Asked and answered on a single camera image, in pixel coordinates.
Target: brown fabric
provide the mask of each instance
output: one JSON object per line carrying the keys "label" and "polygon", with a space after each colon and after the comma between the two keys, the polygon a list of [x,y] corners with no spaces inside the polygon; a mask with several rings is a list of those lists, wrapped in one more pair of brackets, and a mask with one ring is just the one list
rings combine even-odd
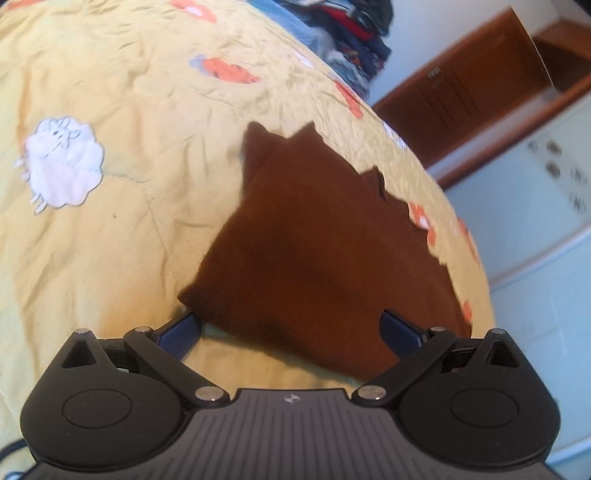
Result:
{"label": "brown fabric", "polygon": [[243,152],[242,203],[179,295],[204,321],[360,380],[397,360],[379,336],[387,308],[470,335],[426,231],[377,168],[359,175],[313,124],[289,139],[250,124]]}

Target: quilted bedspread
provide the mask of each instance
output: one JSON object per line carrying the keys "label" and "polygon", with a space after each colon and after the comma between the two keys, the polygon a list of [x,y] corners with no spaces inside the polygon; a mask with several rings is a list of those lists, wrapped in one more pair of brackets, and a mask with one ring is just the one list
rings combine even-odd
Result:
{"label": "quilted bedspread", "polygon": [[[428,230],[473,333],[493,326],[465,225],[398,135],[279,26],[237,0],[11,0],[0,9],[0,446],[70,332],[158,327],[240,201],[257,121],[314,121]],[[223,388],[351,390],[207,327],[186,364]],[[24,469],[26,453],[2,464]]]}

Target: stack of clothes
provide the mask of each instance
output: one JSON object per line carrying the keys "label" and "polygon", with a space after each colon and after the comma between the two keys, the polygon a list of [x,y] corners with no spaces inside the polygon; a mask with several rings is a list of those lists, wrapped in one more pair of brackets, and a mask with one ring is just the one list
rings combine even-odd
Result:
{"label": "stack of clothes", "polygon": [[362,99],[391,50],[390,0],[248,0],[324,60]]}

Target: wooden shelf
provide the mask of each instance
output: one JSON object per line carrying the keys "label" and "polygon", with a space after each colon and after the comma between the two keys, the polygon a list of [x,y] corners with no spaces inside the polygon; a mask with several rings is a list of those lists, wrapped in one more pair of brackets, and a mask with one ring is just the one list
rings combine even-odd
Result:
{"label": "wooden shelf", "polygon": [[561,92],[591,74],[591,28],[560,20],[536,35],[534,43]]}
{"label": "wooden shelf", "polygon": [[535,36],[543,42],[591,60],[591,27],[569,20],[560,20]]}

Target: logo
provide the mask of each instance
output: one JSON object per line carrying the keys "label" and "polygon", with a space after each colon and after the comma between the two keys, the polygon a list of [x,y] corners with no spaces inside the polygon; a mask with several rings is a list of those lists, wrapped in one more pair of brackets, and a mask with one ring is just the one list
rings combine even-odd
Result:
{"label": "logo", "polygon": [[294,403],[298,403],[301,400],[301,398],[294,393],[290,393],[289,395],[283,397],[283,400],[286,401],[288,404],[293,405]]}

